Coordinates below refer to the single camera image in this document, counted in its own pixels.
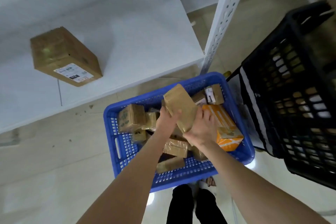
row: forearm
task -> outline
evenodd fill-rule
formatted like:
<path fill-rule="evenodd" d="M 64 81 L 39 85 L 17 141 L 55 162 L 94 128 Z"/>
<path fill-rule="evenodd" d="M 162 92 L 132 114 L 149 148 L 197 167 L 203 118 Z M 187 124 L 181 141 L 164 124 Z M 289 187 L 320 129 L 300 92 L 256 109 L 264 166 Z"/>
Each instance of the forearm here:
<path fill-rule="evenodd" d="M 200 150 L 213 163 L 248 224 L 328 223 L 308 206 L 275 187 L 209 142 Z"/>
<path fill-rule="evenodd" d="M 78 224 L 141 223 L 165 142 L 165 135 L 154 133 Z"/>

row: tile floor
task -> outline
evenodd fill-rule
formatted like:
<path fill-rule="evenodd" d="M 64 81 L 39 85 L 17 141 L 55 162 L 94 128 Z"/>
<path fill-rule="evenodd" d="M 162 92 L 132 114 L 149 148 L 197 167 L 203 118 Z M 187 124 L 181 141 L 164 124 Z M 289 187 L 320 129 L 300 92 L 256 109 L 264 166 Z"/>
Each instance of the tile floor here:
<path fill-rule="evenodd" d="M 242 0 L 210 71 L 234 71 L 272 31 L 283 15 L 305 0 Z M 195 34 L 204 49 L 214 13 L 193 18 Z M 114 179 L 102 113 L 121 101 L 179 79 L 193 77 L 192 66 L 157 78 L 15 130 L 19 146 L 0 149 L 0 223 L 76 223 Z M 0 135 L 8 140 L 13 132 Z M 256 173 L 316 211 L 336 209 L 336 191 L 290 174 L 283 161 L 257 152 L 251 163 Z M 228 223 L 234 223 L 230 193 L 215 177 L 217 203 Z M 172 189 L 152 194 L 143 223 L 165 223 Z M 245 223 L 239 210 L 237 223 Z M 336 217 L 327 217 L 336 223 Z M 199 221 L 194 216 L 194 223 Z"/>

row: hand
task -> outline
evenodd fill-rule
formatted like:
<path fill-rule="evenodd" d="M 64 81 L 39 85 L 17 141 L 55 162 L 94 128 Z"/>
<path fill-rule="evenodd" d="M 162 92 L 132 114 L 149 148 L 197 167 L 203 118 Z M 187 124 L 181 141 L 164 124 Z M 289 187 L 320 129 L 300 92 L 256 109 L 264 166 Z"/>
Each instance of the hand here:
<path fill-rule="evenodd" d="M 156 121 L 156 130 L 155 133 L 159 134 L 161 137 L 168 139 L 173 133 L 176 122 L 181 115 L 181 110 L 175 112 L 171 117 L 170 113 L 166 107 L 162 106 L 160 110 L 160 117 Z"/>
<path fill-rule="evenodd" d="M 215 117 L 209 110 L 202 110 L 202 107 L 199 106 L 191 130 L 184 133 L 183 137 L 197 148 L 208 142 L 216 142 L 217 124 Z"/>

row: person's left hand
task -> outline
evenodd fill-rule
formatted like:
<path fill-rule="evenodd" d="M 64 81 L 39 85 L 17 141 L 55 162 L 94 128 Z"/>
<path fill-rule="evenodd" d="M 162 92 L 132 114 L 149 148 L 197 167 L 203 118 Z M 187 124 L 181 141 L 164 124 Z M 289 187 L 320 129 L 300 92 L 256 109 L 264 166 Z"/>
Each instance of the person's left hand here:
<path fill-rule="evenodd" d="M 162 106 L 160 110 L 160 117 L 156 121 L 155 133 L 159 134 L 162 138 L 168 139 L 173 133 L 176 122 L 179 119 L 181 113 L 181 110 L 179 110 L 171 117 L 166 107 Z"/>

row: perforated metal upright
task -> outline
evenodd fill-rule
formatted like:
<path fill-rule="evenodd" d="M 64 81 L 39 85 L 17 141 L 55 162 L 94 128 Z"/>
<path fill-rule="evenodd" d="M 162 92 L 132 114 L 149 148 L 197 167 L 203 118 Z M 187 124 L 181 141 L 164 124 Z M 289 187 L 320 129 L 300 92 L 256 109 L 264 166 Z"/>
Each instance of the perforated metal upright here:
<path fill-rule="evenodd" d="M 218 49 L 218 45 L 224 37 L 226 29 L 240 0 L 218 0 L 215 16 L 205 46 L 205 58 L 201 69 L 201 74 L 208 72 L 213 57 Z"/>

